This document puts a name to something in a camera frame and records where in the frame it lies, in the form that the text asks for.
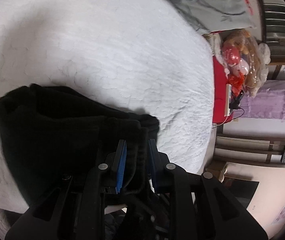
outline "red cushion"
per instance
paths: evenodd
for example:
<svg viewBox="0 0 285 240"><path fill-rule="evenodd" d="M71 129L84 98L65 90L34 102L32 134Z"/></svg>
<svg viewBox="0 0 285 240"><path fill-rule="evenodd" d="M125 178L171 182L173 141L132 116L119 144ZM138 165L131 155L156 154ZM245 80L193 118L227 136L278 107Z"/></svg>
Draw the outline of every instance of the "red cushion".
<svg viewBox="0 0 285 240"><path fill-rule="evenodd" d="M215 83L215 100L213 105L213 123L222 123L225 121L225 105L226 105L226 78L223 65L221 65L215 56L213 58L213 76ZM227 118L226 122L230 122L232 114Z"/></svg>

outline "cable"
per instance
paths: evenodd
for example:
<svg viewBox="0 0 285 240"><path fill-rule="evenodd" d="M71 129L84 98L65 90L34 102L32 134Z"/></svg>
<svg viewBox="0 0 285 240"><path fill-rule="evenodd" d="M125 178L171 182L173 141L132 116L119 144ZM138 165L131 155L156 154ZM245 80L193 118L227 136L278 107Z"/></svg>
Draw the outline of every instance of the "cable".
<svg viewBox="0 0 285 240"><path fill-rule="evenodd" d="M226 119L225 119L221 124L219 124L219 125L217 125L217 126L215 126L215 127L212 127L211 129L216 128L216 127L218 127L218 126L220 126L220 125L223 125L223 124L227 121L228 117L229 117L229 116L227 116Z"/></svg>
<svg viewBox="0 0 285 240"><path fill-rule="evenodd" d="M240 115L240 116L238 116L238 117L235 117L235 118L231 119L231 120L230 120L230 122L231 122L232 120L235 120L235 119L239 118L239 117L242 117L243 115L244 115L244 112L242 113L242 115Z"/></svg>
<svg viewBox="0 0 285 240"><path fill-rule="evenodd" d="M242 117L243 115L244 115L244 112L243 112L240 116L231 119L229 122L231 122L232 120L235 120L235 119L237 119L237 118L239 118L239 117ZM212 129L213 129L213 128L216 128L216 127L218 127L218 126L220 126L220 125L223 125L223 124L227 121L228 117L229 117L229 116L226 117L226 119L225 119L225 121L223 121L223 123L221 123L221 124L219 124L219 125L216 125L215 127L212 127Z"/></svg>

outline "white cloth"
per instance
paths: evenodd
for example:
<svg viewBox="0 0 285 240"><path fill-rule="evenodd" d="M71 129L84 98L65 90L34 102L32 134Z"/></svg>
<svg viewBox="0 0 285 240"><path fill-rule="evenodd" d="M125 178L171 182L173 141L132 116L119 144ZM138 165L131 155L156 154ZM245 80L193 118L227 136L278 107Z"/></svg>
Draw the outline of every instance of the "white cloth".
<svg viewBox="0 0 285 240"><path fill-rule="evenodd" d="M154 115L159 150L191 172L202 164L212 124L211 51L166 0L0 0L0 97L30 83L66 85ZM1 143L0 208L28 208Z"/></svg>

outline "sticker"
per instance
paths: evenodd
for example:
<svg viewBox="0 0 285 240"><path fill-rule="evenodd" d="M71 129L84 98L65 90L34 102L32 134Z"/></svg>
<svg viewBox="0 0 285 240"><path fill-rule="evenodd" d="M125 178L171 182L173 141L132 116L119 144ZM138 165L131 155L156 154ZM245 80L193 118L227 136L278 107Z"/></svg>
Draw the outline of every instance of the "sticker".
<svg viewBox="0 0 285 240"><path fill-rule="evenodd" d="M281 212L279 215L276 217L276 219L271 223L272 225L274 224L281 224L285 222L285 207L282 208Z"/></svg>

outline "black cable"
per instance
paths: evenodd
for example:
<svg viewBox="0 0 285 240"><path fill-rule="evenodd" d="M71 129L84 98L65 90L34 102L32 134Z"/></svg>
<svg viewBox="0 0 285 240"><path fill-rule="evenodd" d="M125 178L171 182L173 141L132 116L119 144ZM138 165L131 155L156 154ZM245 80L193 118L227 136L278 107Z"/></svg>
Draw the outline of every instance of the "black cable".
<svg viewBox="0 0 285 240"><path fill-rule="evenodd" d="M242 117L243 115L244 115L244 112L243 112L240 116L231 119L229 122L231 122L232 120L235 120L235 119L237 119L237 118L239 118L239 117Z"/></svg>
<svg viewBox="0 0 285 240"><path fill-rule="evenodd" d="M242 117L243 115L244 115L244 112L243 112L240 116L231 119L229 122L231 122L232 120L235 120L235 119L237 119L237 118L239 118L239 117ZM219 125L216 125L215 127L212 127L211 129L216 128L216 127L218 127L218 126L224 124L224 123L226 122L226 120L225 120L223 123L221 123L221 124L219 124Z"/></svg>

